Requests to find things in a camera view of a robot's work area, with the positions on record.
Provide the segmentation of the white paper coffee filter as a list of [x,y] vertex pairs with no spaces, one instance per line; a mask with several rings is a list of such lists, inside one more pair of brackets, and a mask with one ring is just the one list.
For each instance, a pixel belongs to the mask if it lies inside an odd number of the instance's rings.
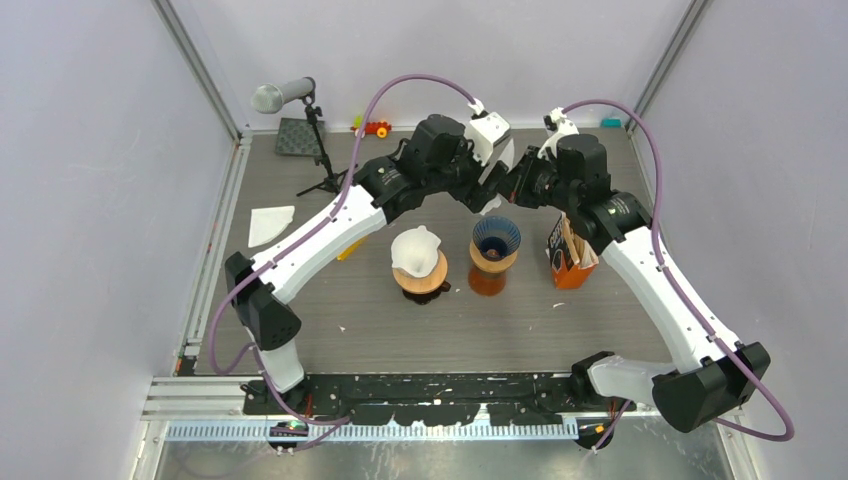
[[438,264],[440,245],[441,239],[424,225],[406,230],[391,244],[392,268],[413,278],[424,278]]

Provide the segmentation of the orange coffee filter box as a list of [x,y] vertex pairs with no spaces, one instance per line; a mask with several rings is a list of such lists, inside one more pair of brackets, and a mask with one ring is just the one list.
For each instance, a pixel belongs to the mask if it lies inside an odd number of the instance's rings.
[[565,213],[548,236],[546,251],[553,284],[560,290],[580,288],[599,264],[589,242],[573,230]]

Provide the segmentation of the amber glass carafe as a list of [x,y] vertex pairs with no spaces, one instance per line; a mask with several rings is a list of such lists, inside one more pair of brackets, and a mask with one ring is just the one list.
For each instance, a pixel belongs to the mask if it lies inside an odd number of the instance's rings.
[[507,281],[507,273],[487,272],[473,266],[468,273],[469,287],[482,296],[495,296],[503,291]]

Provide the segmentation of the large wooden ring holder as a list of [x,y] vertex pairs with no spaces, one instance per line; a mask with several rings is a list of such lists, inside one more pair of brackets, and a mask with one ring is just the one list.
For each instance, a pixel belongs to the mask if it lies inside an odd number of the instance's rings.
[[438,290],[445,282],[448,274],[448,261],[444,253],[439,250],[437,264],[427,276],[412,277],[400,268],[393,268],[392,274],[396,283],[404,291],[412,294],[429,294]]

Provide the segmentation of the dark brown dripper cup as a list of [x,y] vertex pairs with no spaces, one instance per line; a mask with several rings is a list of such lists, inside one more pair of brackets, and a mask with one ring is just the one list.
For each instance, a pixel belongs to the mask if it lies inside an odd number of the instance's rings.
[[447,281],[443,282],[437,289],[427,292],[427,293],[414,293],[407,290],[403,290],[402,294],[407,299],[418,305],[426,305],[430,303],[432,300],[438,298],[443,293],[448,292],[451,289],[451,284]]

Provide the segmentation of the small wooden ring holder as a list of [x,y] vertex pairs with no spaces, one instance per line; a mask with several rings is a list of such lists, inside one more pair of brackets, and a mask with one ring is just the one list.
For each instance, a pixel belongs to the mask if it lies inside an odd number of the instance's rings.
[[518,251],[515,250],[501,259],[491,260],[483,255],[474,242],[469,244],[469,253],[473,266],[487,274],[501,274],[506,272],[513,266],[518,257]]

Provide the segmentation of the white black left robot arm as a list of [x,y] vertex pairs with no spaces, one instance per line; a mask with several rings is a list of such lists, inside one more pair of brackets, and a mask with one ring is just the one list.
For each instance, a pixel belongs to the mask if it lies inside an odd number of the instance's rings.
[[420,207],[429,195],[447,192],[480,212],[507,169],[500,165],[485,182],[479,178],[509,134],[509,124],[496,113],[466,124],[432,114],[395,152],[354,171],[350,186],[285,239],[252,258],[235,253],[226,260],[226,302],[255,343],[270,385],[268,400],[280,412],[298,412],[307,398],[295,344],[302,322],[291,300],[345,249]]

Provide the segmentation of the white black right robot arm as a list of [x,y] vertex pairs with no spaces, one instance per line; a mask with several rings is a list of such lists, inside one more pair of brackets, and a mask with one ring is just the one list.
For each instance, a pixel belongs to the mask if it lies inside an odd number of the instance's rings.
[[596,410],[610,397],[655,407],[690,432],[746,403],[771,364],[759,342],[744,343],[716,318],[654,239],[647,209],[611,186],[607,151],[590,134],[529,146],[498,186],[510,203],[566,213],[590,249],[624,280],[670,352],[668,363],[602,351],[572,366],[571,397]]

